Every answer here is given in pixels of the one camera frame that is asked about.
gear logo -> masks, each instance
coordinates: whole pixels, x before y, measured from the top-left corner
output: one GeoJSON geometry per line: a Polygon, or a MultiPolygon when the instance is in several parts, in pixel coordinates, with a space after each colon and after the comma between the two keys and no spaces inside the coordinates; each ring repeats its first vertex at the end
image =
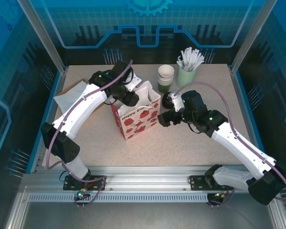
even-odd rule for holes
{"type": "Polygon", "coordinates": [[[0,15],[8,23],[8,29],[12,30],[12,23],[18,14],[18,3],[16,0],[0,0],[0,15]]]}
{"type": "Polygon", "coordinates": [[[133,13],[139,13],[140,16],[151,14],[156,16],[157,13],[162,13],[163,9],[168,9],[168,4],[173,3],[172,0],[125,0],[129,10],[133,13]]]}

gift bag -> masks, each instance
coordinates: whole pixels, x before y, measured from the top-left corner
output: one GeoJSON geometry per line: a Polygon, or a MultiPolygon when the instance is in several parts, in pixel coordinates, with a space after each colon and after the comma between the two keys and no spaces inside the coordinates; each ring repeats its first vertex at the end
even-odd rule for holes
{"type": "Polygon", "coordinates": [[[153,90],[149,81],[134,89],[139,102],[129,107],[121,102],[111,105],[113,116],[121,134],[128,140],[158,123],[161,96],[153,90]]]}

speckled countertop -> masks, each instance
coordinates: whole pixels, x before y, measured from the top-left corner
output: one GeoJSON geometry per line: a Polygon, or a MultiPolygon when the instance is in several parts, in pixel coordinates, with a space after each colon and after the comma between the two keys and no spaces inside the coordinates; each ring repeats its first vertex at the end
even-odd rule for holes
{"type": "MultiPolygon", "coordinates": [[[[133,65],[137,76],[149,80],[154,90],[157,87],[159,64],[133,65]]],[[[76,81],[89,79],[96,71],[111,69],[112,65],[73,65],[69,67],[64,88],[76,81]]],[[[235,90],[226,64],[202,64],[197,70],[195,81],[210,83],[226,98],[236,129],[246,138],[248,133],[236,98],[235,90]]],[[[176,90],[175,79],[171,90],[176,90]]],[[[224,103],[212,89],[194,85],[191,90],[199,92],[210,110],[218,110],[226,115],[224,103]]],[[[60,108],[56,118],[61,116],[60,108]]],[[[222,145],[204,134],[194,134],[186,124],[164,128],[159,124],[125,141],[110,106],[103,105],[85,121],[74,141],[81,147],[80,157],[87,166],[188,166],[213,164],[241,164],[222,145]]],[[[51,156],[51,164],[57,161],[51,156]]]]}

stack of paper cups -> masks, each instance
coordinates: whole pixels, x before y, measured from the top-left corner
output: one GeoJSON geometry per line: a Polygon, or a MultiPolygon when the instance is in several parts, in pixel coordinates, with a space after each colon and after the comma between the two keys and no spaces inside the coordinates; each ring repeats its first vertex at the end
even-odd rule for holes
{"type": "Polygon", "coordinates": [[[175,69],[164,64],[158,68],[158,88],[159,92],[166,93],[170,90],[170,86],[173,82],[175,69]]]}

red strawberry print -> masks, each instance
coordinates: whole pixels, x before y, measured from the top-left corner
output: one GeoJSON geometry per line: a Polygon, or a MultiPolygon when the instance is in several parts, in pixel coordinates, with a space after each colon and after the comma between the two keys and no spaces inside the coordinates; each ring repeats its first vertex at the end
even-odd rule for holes
{"type": "Polygon", "coordinates": [[[139,121],[139,122],[138,122],[136,125],[134,125],[134,126],[138,127],[138,126],[141,125],[142,123],[144,123],[144,122],[139,121]]]}
{"type": "Polygon", "coordinates": [[[149,114],[149,111],[143,111],[143,112],[140,114],[140,119],[141,119],[141,118],[145,118],[148,114],[149,114]]]}
{"type": "Polygon", "coordinates": [[[130,124],[132,124],[134,122],[134,120],[132,118],[128,118],[124,121],[124,125],[125,126],[129,126],[130,124]]]}
{"type": "Polygon", "coordinates": [[[145,130],[145,127],[146,127],[146,126],[141,126],[139,129],[135,130],[134,133],[142,132],[143,130],[145,130]]]}
{"type": "Polygon", "coordinates": [[[155,117],[157,116],[157,114],[158,114],[158,111],[154,111],[154,112],[152,113],[152,116],[151,116],[149,119],[147,119],[147,121],[149,121],[149,120],[155,118],[155,117]]]}

